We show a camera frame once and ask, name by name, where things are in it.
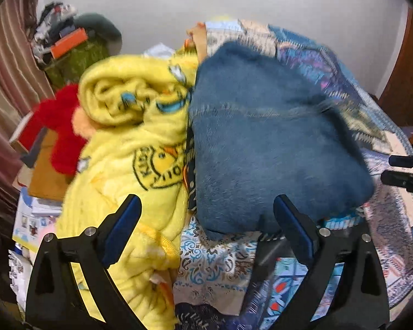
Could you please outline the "blue denim jacket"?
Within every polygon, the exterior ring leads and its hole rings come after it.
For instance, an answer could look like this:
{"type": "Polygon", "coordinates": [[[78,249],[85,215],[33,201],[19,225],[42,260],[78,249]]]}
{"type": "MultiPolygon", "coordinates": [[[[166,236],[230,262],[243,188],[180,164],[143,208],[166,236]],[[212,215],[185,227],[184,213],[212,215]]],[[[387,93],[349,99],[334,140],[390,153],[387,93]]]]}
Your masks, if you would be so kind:
{"type": "Polygon", "coordinates": [[[277,59],[236,42],[197,70],[189,107],[197,219],[211,238],[279,230],[284,194],[314,221],[366,203],[374,182],[337,106],[277,59]]]}

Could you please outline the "yellow cartoon fleece blanket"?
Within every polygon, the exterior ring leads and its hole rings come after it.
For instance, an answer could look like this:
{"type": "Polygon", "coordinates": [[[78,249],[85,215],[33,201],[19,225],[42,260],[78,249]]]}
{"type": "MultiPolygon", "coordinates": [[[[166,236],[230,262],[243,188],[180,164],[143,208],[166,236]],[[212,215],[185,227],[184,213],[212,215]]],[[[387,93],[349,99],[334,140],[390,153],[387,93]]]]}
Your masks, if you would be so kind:
{"type": "Polygon", "coordinates": [[[194,53],[168,59],[118,55],[89,67],[78,86],[85,114],[98,124],[80,152],[56,234],[68,238],[98,226],[127,196],[142,215],[109,275],[148,329],[177,324],[170,285],[158,278],[180,264],[188,209],[186,139],[194,53]]]}

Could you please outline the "green patterned storage box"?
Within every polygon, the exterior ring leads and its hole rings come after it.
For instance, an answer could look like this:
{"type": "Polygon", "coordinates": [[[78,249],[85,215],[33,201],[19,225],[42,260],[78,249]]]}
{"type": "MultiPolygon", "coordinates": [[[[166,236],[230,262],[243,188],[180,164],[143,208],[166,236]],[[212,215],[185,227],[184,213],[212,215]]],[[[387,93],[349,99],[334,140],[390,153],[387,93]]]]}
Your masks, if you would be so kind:
{"type": "Polygon", "coordinates": [[[98,38],[86,40],[59,59],[52,59],[43,67],[54,91],[78,84],[87,68],[109,56],[107,44],[98,38]]]}

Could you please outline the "red plush toy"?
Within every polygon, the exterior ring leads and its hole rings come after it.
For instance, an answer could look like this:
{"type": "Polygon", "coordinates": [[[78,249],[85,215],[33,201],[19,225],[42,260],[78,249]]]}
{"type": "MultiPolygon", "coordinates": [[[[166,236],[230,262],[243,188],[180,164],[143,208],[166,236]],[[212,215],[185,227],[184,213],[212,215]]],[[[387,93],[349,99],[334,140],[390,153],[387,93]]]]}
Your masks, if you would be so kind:
{"type": "Polygon", "coordinates": [[[78,86],[69,84],[58,90],[53,98],[36,105],[29,113],[29,119],[16,136],[16,143],[29,151],[37,136],[46,128],[56,133],[50,163],[60,174],[72,177],[77,170],[81,150],[86,140],[75,134],[72,119],[80,105],[78,86]]]}

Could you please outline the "orange box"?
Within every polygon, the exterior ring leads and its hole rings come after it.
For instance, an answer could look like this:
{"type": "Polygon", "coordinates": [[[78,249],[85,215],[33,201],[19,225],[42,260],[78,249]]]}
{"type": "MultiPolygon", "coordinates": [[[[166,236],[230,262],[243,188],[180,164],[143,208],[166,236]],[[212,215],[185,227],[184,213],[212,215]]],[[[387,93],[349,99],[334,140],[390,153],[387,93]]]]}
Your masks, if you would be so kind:
{"type": "Polygon", "coordinates": [[[64,54],[68,53],[72,48],[75,48],[81,43],[86,42],[86,40],[88,40],[86,30],[80,27],[67,36],[63,37],[62,39],[58,40],[51,47],[50,52],[52,54],[52,57],[54,59],[58,59],[64,54]]]}

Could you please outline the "striped red gold curtain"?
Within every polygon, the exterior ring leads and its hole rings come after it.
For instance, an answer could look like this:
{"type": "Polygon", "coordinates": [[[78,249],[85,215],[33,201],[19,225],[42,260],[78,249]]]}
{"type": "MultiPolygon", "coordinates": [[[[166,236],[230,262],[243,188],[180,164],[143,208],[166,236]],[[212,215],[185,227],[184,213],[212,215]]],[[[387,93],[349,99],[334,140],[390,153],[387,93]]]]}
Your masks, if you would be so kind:
{"type": "Polygon", "coordinates": [[[9,138],[22,117],[52,88],[36,65],[29,44],[38,0],[0,0],[0,209],[13,211],[18,192],[12,183],[22,164],[9,138]]]}

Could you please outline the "blue patchwork bedspread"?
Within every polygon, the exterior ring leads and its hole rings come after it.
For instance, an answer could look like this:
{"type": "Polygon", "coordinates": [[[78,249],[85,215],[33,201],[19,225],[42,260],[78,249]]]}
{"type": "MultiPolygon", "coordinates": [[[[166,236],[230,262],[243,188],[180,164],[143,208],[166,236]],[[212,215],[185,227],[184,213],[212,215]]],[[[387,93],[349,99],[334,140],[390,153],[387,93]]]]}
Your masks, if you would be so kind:
{"type": "Polygon", "coordinates": [[[391,317],[413,292],[413,196],[384,186],[403,131],[324,45],[272,25],[189,31],[200,67],[189,109],[189,223],[174,283],[179,329],[268,329],[306,267],[274,219],[285,194],[329,229],[367,223],[391,317]]]}

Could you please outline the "dark green cushion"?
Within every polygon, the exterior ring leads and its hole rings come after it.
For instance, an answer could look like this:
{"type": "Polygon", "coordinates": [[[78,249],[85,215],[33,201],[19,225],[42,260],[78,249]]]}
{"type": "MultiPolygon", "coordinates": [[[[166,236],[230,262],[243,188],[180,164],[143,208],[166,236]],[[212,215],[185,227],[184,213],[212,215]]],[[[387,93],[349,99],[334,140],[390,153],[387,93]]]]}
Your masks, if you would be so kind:
{"type": "Polygon", "coordinates": [[[91,31],[95,36],[104,40],[110,55],[120,53],[121,32],[107,17],[98,13],[83,13],[74,18],[74,24],[78,28],[84,28],[87,32],[91,31]]]}

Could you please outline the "pile of clothes in corner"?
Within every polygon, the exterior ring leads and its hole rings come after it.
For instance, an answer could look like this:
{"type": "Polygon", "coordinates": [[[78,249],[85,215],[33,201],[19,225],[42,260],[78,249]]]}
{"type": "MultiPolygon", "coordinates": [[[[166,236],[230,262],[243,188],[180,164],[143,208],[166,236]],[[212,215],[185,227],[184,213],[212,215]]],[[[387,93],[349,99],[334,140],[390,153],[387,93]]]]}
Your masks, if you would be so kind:
{"type": "Polygon", "coordinates": [[[50,54],[50,48],[61,39],[60,31],[74,26],[77,9],[71,4],[51,2],[45,5],[30,42],[36,62],[45,64],[44,59],[50,54]]]}

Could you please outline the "wooden door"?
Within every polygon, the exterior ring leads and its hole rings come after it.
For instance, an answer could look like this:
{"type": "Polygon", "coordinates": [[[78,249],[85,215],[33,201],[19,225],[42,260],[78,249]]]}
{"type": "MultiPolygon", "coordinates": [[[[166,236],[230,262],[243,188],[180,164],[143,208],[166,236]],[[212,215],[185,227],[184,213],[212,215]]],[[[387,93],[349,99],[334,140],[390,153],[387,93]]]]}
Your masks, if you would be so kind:
{"type": "Polygon", "coordinates": [[[413,9],[408,10],[401,49],[378,104],[400,128],[411,132],[413,145],[413,9]]]}

